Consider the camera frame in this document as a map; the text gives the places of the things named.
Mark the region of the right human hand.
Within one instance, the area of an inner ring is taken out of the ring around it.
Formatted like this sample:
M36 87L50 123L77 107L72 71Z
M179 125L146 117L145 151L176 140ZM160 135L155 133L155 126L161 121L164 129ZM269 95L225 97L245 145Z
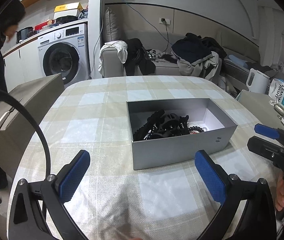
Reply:
M279 176L276 187L275 208L277 211L284 209L284 179Z

